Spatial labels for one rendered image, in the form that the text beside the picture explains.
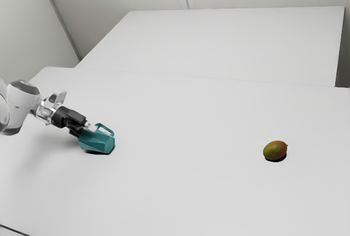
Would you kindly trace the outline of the green and red mango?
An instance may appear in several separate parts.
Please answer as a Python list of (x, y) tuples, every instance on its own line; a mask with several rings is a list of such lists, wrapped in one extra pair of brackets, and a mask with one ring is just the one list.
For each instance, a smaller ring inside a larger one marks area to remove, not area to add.
[(280, 160), (287, 154), (288, 145), (281, 140), (269, 142), (263, 149), (263, 156), (270, 161)]

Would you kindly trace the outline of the teal faceted mug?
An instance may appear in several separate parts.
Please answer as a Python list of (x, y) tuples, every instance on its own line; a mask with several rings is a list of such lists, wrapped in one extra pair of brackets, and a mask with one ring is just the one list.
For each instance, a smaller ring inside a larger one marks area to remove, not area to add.
[(78, 138), (79, 146), (86, 151), (110, 154), (115, 147), (114, 132), (101, 123), (95, 127), (94, 132), (83, 128)]

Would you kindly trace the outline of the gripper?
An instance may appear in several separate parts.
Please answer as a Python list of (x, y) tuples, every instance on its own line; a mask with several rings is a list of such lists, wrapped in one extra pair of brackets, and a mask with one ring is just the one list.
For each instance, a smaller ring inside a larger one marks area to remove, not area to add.
[(86, 121), (84, 115), (64, 106), (58, 107), (54, 112), (51, 118), (51, 124), (58, 128), (67, 127), (69, 134), (75, 137), (80, 137), (83, 128), (90, 132), (96, 131), (96, 125)]

